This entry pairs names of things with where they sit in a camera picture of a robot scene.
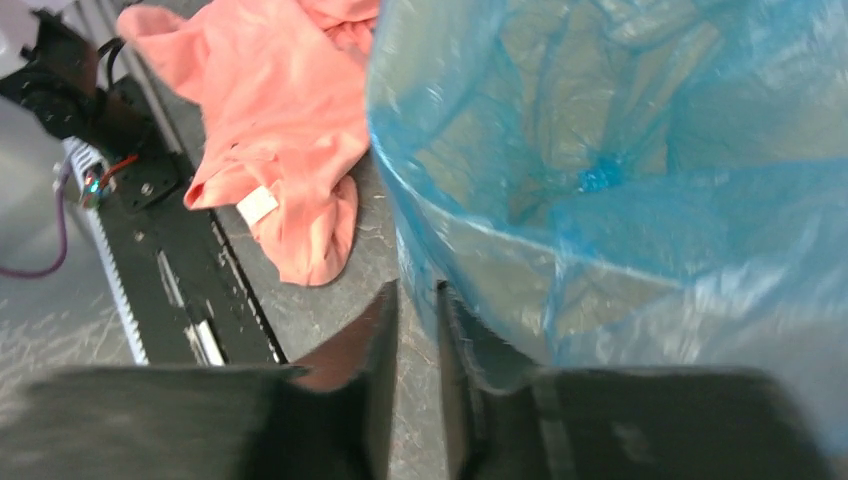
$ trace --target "transparent plastic bag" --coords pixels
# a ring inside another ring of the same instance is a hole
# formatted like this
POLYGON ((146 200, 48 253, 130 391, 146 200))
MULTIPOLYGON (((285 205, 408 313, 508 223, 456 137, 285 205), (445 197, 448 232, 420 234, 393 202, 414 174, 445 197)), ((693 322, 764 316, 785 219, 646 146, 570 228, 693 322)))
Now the transparent plastic bag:
POLYGON ((386 0, 402 274, 562 366, 737 364, 848 450, 845 0, 386 0))

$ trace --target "folded garment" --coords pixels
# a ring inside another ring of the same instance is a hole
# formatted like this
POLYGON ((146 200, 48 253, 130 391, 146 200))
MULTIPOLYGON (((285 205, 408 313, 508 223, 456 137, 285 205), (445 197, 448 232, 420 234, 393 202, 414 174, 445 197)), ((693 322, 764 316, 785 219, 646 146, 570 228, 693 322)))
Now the folded garment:
POLYGON ((322 285, 356 226, 365 64, 378 0, 215 0, 191 19, 133 6, 118 32, 203 112, 190 209, 236 205, 280 279, 322 285))

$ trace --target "clothing label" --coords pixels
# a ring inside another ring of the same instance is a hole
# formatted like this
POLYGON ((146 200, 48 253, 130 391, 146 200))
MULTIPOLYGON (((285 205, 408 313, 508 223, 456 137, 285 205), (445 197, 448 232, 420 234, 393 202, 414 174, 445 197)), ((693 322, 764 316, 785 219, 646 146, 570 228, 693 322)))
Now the clothing label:
POLYGON ((253 227, 259 220, 265 218, 266 215, 273 212, 280 204, 271 191, 264 185, 260 185, 256 190, 250 192, 244 200, 236 204, 236 210, 239 211, 248 227, 253 227))

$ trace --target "blue knot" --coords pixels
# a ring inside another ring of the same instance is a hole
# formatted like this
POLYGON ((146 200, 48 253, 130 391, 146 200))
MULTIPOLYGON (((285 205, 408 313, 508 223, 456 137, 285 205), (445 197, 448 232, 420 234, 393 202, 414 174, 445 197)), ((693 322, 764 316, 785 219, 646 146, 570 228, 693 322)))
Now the blue knot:
POLYGON ((601 159, 598 165, 577 174, 580 191, 584 193, 600 192, 621 185, 621 166, 611 159, 601 159))

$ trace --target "blue plastic bag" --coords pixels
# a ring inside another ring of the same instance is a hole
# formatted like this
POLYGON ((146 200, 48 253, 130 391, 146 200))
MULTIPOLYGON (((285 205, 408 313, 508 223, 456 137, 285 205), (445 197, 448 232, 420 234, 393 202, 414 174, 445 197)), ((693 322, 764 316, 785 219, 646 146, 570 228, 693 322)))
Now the blue plastic bag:
POLYGON ((368 116, 425 327, 733 364, 848 450, 845 0, 386 0, 368 116))

